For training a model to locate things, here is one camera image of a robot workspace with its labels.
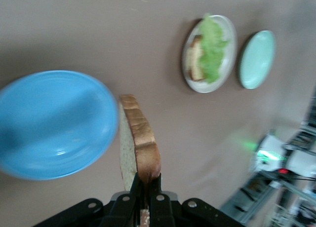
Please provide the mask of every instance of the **white plate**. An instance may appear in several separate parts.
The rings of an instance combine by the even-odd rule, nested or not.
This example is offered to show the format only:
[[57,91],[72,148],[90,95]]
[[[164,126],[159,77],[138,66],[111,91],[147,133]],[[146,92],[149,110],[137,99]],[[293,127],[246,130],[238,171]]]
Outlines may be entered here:
[[221,15],[212,15],[210,16],[216,23],[218,23],[223,29],[223,40],[228,40],[228,44],[224,49],[224,58],[219,69],[220,78],[213,82],[207,83],[205,80],[202,81],[193,81],[189,76],[189,67],[188,67],[188,49],[195,36],[200,35],[199,25],[200,22],[194,27],[191,31],[182,52],[182,72],[188,83],[188,85],[199,93],[208,93],[218,89],[224,82],[232,71],[232,68],[235,63],[236,53],[237,53],[237,35],[236,30],[232,22],[225,16]]

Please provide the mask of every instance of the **bread slice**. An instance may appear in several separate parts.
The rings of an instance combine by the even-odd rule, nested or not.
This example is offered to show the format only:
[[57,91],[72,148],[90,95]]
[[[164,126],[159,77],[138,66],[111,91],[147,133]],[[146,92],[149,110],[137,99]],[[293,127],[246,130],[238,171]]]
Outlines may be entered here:
[[160,174],[161,162],[153,131],[133,95],[119,97],[120,168],[125,190],[130,190],[135,173],[148,184]]
[[193,81],[205,79],[203,69],[198,65],[199,58],[203,55],[200,41],[201,36],[196,36],[188,50],[189,75]]

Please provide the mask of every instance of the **lettuce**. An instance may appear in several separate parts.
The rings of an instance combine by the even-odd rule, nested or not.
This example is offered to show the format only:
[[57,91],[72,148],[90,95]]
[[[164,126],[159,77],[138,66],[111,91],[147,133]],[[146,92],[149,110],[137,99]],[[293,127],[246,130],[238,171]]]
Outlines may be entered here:
[[209,16],[209,14],[204,15],[199,26],[203,50],[203,55],[199,58],[199,66],[203,69],[206,82],[212,83],[220,77],[219,68],[228,41],[222,40],[224,35],[222,28]]

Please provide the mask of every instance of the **mint green plate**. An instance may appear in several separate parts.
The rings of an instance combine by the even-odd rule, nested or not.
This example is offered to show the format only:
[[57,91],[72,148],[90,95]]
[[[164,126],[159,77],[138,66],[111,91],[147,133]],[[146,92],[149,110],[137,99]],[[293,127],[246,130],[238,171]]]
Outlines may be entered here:
[[276,53],[276,40],[271,31],[256,33],[246,45],[239,65],[243,87],[254,89],[267,78]]

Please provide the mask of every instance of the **tabletop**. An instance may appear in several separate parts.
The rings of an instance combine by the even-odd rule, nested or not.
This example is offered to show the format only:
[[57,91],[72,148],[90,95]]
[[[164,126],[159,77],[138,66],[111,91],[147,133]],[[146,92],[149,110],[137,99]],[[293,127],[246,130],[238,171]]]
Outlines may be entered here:
[[[258,88],[241,86],[237,62],[216,91],[188,87],[182,48],[207,12],[232,21],[237,56],[253,33],[274,33],[276,57]],[[286,141],[304,119],[316,80],[315,12],[316,0],[0,0],[0,88],[64,69],[95,77],[116,99],[134,94],[160,150],[162,189],[219,208],[249,177],[256,142],[269,129]],[[32,226],[90,197],[106,204],[120,190],[117,135],[100,159],[64,178],[0,173],[0,225]]]

